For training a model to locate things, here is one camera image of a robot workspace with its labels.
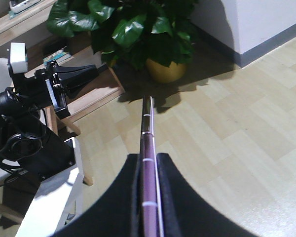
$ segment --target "white robot part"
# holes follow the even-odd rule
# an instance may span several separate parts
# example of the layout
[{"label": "white robot part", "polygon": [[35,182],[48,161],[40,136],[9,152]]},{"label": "white robot part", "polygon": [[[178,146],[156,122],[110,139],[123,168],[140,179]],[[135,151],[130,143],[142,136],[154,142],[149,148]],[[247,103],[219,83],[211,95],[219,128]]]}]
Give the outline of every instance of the white robot part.
[{"label": "white robot part", "polygon": [[14,74],[26,73],[28,71],[25,43],[11,43],[10,64]]},{"label": "white robot part", "polygon": [[38,2],[40,0],[10,0],[9,5],[10,9],[17,14]]}]

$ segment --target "white device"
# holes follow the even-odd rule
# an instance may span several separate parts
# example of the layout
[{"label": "white device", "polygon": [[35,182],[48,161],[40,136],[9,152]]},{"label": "white device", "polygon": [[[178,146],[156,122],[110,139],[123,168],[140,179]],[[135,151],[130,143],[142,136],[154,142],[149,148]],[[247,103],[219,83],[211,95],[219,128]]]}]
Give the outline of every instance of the white device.
[{"label": "white device", "polygon": [[33,6],[34,4],[40,2],[40,0],[10,0],[10,9],[15,13],[20,13],[25,9]]},{"label": "white device", "polygon": [[26,73],[28,71],[25,43],[11,43],[10,65],[15,74]]},{"label": "white device", "polygon": [[74,204],[74,218],[82,214],[81,152],[78,140],[74,137],[69,140],[73,142],[75,164],[40,184],[16,237],[51,236],[72,217],[70,212]]}]

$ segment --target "black machine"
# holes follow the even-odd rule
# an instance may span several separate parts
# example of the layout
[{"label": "black machine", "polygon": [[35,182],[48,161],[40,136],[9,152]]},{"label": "black machine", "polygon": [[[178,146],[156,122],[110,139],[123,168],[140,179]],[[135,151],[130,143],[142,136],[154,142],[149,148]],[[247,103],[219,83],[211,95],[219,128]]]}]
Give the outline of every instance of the black machine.
[{"label": "black machine", "polygon": [[10,60],[8,67],[14,88],[0,93],[0,168],[22,167],[43,180],[70,166],[74,157],[70,144],[40,122],[39,110],[53,105],[59,118],[69,116],[66,96],[74,98],[98,71],[94,65],[61,67],[52,61],[26,78],[13,72]]}]

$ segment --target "wooden shelf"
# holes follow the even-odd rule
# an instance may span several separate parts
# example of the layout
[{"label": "wooden shelf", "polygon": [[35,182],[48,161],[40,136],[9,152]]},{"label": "wooden shelf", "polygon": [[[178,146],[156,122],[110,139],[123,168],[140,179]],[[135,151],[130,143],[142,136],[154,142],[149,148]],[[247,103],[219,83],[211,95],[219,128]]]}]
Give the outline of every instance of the wooden shelf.
[{"label": "wooden shelf", "polygon": [[9,15],[0,18],[0,46],[45,22],[55,1],[41,0],[13,19]]}]

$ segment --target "potted plant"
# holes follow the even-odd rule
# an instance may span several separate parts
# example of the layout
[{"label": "potted plant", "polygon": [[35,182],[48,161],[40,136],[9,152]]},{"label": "potted plant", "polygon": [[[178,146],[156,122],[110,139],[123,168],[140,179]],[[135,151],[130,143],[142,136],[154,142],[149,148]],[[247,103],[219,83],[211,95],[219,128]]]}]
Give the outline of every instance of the potted plant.
[{"label": "potted plant", "polygon": [[101,51],[108,65],[123,59],[136,70],[155,63],[160,68],[176,67],[192,59],[195,29],[189,16],[196,2],[58,0],[47,27],[62,37],[90,31],[93,52]]}]

